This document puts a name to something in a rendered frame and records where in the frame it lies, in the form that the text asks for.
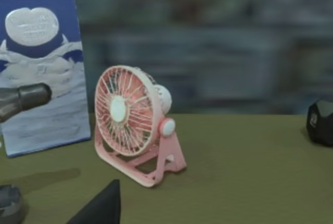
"black object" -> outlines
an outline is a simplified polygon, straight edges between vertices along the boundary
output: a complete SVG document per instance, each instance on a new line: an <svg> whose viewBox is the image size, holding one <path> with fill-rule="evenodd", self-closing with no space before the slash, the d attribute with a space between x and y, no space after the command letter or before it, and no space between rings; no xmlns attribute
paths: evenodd
<svg viewBox="0 0 333 224"><path fill-rule="evenodd" d="M23 200L18 187L0 186L0 223L18 224L23 217Z"/></svg>
<svg viewBox="0 0 333 224"><path fill-rule="evenodd" d="M333 100L321 99L309 107L306 129L313 142L333 147Z"/></svg>
<svg viewBox="0 0 333 224"><path fill-rule="evenodd" d="M112 181L67 224L120 224L120 182Z"/></svg>
<svg viewBox="0 0 333 224"><path fill-rule="evenodd" d="M52 91L46 84L0 88L0 123L12 116L50 102Z"/></svg>

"pink fan base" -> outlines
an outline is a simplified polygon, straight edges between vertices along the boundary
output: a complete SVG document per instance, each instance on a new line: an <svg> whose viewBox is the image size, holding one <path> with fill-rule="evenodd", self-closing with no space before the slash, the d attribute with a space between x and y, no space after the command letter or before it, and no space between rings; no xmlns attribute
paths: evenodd
<svg viewBox="0 0 333 224"><path fill-rule="evenodd" d="M179 172L186 168L186 162L182 153L181 146L178 141L176 132L168 137L160 138L158 146L151 148L148 152L131 160L124 161L118 157L116 152L107 152L103 146L103 138L98 126L95 127L95 149L98 156L105 162L120 170L144 187L153 187L160 183L163 179L165 171ZM148 162L150 159L157 157L156 170L150 174L144 174L137 169L137 166Z"/></svg>

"tabletop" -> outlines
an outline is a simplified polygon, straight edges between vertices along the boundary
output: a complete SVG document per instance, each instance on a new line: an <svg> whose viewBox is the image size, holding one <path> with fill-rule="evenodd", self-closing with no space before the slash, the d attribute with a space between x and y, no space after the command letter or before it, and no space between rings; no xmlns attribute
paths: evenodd
<svg viewBox="0 0 333 224"><path fill-rule="evenodd" d="M0 185L21 188L24 224L66 223L113 179L122 224L333 223L333 151L309 142L305 116L172 117L188 168L156 188L103 162L92 141L13 159L1 149Z"/></svg>

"desk fan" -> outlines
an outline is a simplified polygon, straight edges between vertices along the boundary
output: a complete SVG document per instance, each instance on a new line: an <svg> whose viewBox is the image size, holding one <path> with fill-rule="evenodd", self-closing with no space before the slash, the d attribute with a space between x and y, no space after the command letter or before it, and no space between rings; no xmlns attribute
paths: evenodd
<svg viewBox="0 0 333 224"><path fill-rule="evenodd" d="M144 187L161 182L165 171L184 169L175 121L165 117L171 103L169 91L139 68L107 69L95 94L99 157ZM154 171L145 173L139 168L154 158Z"/></svg>

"pink fan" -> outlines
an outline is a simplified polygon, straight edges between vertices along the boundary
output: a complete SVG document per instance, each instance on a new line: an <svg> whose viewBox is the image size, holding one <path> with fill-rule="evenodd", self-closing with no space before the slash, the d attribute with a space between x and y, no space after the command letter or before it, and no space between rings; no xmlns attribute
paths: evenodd
<svg viewBox="0 0 333 224"><path fill-rule="evenodd" d="M140 69L122 65L107 69L95 94L98 155L145 187L158 184L165 171L184 169L175 121L165 117L171 102L169 91ZM154 158L153 171L139 168Z"/></svg>

